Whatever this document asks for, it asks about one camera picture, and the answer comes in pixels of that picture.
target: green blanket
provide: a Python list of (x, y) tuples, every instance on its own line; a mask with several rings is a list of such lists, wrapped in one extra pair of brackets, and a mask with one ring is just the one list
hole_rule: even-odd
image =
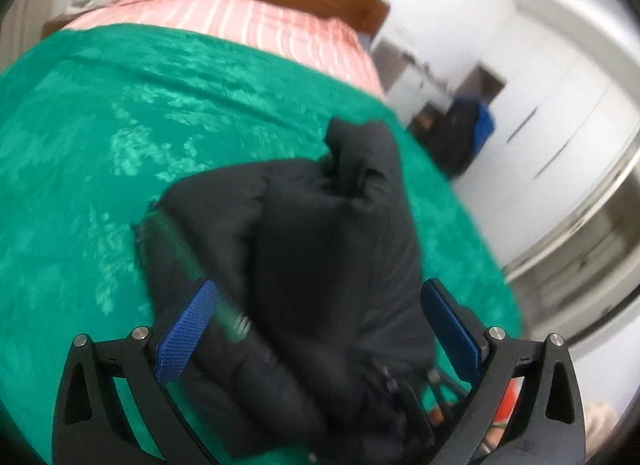
[[(425, 278), (439, 277), (485, 324), (518, 334), (513, 297), (472, 222), (383, 103), (296, 63), (207, 36), (140, 25), (66, 30), (0, 76), (0, 398), (45, 460), (73, 337), (120, 338), (153, 323), (130, 224), (188, 174), (318, 158), (333, 116), (389, 125)], [(143, 448), (152, 449), (126, 385), (119, 387)], [(246, 462), (306, 463), (306, 454), (279, 450)]]

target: bed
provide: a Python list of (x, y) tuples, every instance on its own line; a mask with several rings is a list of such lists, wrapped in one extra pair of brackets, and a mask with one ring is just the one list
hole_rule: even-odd
[[(134, 5), (144, 1), (124, 0), (81, 17), (0, 77), (0, 398), (46, 461), (58, 379), (73, 337), (121, 337), (153, 321), (129, 227), (149, 201), (176, 179), (206, 169), (318, 158), (334, 116), (388, 124), (402, 156), (425, 278), (439, 277), (485, 324), (519, 333), (499, 268), (446, 180), (376, 94), (376, 81), (365, 76), (366, 58), (357, 76), (344, 68), (344, 58), (340, 63), (340, 52), (350, 49), (354, 59), (364, 52), (356, 33), (375, 35), (388, 5), (243, 1), (301, 12), (307, 25), (323, 22), (320, 35), (328, 39), (306, 39), (301, 31), (307, 41), (301, 44), (335, 45), (335, 62), (318, 65), (319, 48), (308, 62), (295, 58), (295, 45), (286, 55), (277, 45), (287, 40), (260, 50), (249, 41), (184, 29), (185, 14), (175, 23), (183, 26), (143, 23)], [(285, 29), (275, 35), (286, 36)], [(288, 41), (297, 33), (289, 32)], [(141, 446), (154, 453), (126, 385), (118, 390)], [(171, 391), (215, 456), (228, 463), (178, 385)], [(249, 461), (300, 464), (307, 458), (303, 450), (283, 449)]]

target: black puffer jacket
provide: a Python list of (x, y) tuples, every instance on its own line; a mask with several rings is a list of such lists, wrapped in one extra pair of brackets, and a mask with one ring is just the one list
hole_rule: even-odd
[[(238, 339), (212, 321), (180, 379), (233, 457), (300, 443), (382, 464), (412, 445), (385, 374), (420, 389), (434, 343), (398, 150), (381, 122), (334, 119), (325, 141), (331, 155), (319, 162), (204, 172), (156, 204), (252, 322)], [(142, 260), (161, 315), (190, 278), (149, 236)]]

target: wooden nightstand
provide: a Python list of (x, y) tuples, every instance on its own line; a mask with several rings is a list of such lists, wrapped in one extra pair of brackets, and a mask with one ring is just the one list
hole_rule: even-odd
[(439, 85), (413, 57), (383, 39), (372, 54), (388, 106), (407, 127), (427, 104), (445, 113), (452, 95)]

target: blue fabric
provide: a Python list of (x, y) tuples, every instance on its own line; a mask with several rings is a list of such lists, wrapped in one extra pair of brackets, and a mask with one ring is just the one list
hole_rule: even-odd
[(495, 121), (489, 108), (478, 102), (478, 120), (474, 127), (474, 156), (480, 152), (482, 146), (494, 134), (494, 131)]
[(218, 289), (207, 280), (158, 345), (155, 373), (162, 387), (181, 375), (217, 305)]
[(481, 378), (481, 350), (430, 281), (422, 285), (420, 305), (458, 378), (476, 384)]

